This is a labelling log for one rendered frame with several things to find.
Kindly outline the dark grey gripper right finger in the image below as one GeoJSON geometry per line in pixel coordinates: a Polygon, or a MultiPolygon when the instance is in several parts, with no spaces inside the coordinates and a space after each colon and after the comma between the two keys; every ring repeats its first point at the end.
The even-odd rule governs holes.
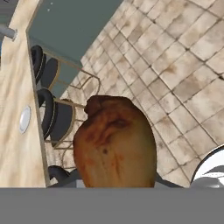
{"type": "Polygon", "coordinates": [[[163,179],[158,173],[156,174],[156,183],[167,187],[181,187],[175,183],[172,183],[171,181],[163,179]]]}

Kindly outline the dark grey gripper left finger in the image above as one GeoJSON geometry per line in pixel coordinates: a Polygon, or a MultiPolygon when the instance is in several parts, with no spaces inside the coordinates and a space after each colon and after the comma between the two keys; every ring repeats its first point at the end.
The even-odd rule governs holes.
{"type": "Polygon", "coordinates": [[[59,183],[52,185],[52,187],[67,187],[67,188],[85,188],[84,182],[78,170],[75,169],[70,172],[68,178],[61,180],[59,183]]]}

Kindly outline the brown chicken drumstick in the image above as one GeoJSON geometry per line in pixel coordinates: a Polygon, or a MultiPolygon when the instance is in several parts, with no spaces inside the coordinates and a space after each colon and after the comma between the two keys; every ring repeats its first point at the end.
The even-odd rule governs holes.
{"type": "Polygon", "coordinates": [[[144,113],[127,97],[93,95],[73,137],[73,157],[86,187],[153,187],[157,146],[144,113]]]}

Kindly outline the white plate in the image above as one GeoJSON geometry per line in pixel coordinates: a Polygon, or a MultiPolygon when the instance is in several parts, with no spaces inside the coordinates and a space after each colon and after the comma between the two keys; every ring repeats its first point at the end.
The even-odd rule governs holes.
{"type": "Polygon", "coordinates": [[[21,134],[24,134],[29,125],[30,125],[30,120],[32,117],[32,109],[30,106],[25,106],[23,111],[21,112],[21,116],[19,119],[19,132],[21,134]]]}

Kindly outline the white round object black rim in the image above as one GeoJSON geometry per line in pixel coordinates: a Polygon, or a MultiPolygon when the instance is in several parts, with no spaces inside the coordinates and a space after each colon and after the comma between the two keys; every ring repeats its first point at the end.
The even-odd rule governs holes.
{"type": "Polygon", "coordinates": [[[224,188],[224,144],[211,150],[198,164],[192,188],[224,188]]]}

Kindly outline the grey metal cylinder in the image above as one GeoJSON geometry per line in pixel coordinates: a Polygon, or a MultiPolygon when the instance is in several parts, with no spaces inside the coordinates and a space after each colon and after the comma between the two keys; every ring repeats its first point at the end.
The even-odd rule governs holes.
{"type": "Polygon", "coordinates": [[[0,33],[11,40],[14,40],[18,34],[18,31],[11,29],[5,24],[0,24],[0,33]]]}

